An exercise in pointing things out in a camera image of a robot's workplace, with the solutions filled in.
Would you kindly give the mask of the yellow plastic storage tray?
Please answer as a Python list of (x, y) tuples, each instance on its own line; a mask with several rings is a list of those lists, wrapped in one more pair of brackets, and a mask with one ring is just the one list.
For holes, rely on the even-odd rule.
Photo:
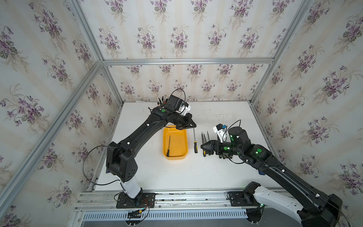
[[(170, 157), (166, 156), (169, 136), (171, 135)], [(188, 139), (186, 130), (177, 130), (175, 125), (164, 128), (163, 131), (163, 155), (168, 160), (181, 160), (188, 154)]]

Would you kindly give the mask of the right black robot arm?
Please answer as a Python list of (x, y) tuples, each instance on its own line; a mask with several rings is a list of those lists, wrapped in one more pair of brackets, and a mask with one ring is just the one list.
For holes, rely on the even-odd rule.
[(269, 176), (290, 196), (250, 182), (241, 192), (230, 192), (227, 197), (232, 206), (247, 206), (250, 223), (261, 220), (265, 206), (271, 207), (300, 223), (303, 227), (334, 227), (341, 217), (343, 202), (335, 194), (327, 195), (311, 186), (286, 168), (267, 148), (253, 144), (246, 130), (232, 127), (223, 130), (218, 140), (201, 145), (207, 154), (230, 158), (237, 155), (242, 163)]

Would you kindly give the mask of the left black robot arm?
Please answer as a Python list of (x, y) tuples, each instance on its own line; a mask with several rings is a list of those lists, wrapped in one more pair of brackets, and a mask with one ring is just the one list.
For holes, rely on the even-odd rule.
[(133, 133), (119, 143), (108, 145), (106, 156), (106, 169), (117, 177), (123, 192), (130, 199), (137, 199), (142, 195), (142, 188), (135, 175), (138, 170), (135, 157), (149, 139), (164, 128), (168, 123), (174, 124), (177, 130), (186, 130), (196, 127), (189, 113), (191, 107), (186, 104), (182, 111), (173, 106), (162, 104), (151, 110), (150, 115)]

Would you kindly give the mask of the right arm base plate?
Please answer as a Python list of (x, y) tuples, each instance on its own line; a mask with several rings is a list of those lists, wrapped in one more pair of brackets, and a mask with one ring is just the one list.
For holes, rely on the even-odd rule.
[(256, 206), (254, 197), (251, 194), (240, 192), (228, 192), (226, 195), (232, 207)]

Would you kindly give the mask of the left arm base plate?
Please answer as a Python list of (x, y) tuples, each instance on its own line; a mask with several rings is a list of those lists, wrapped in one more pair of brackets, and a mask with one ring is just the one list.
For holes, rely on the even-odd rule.
[(140, 193), (135, 198), (130, 198), (126, 193), (120, 193), (117, 195), (116, 208), (127, 209), (127, 208), (154, 208), (155, 206), (155, 193)]

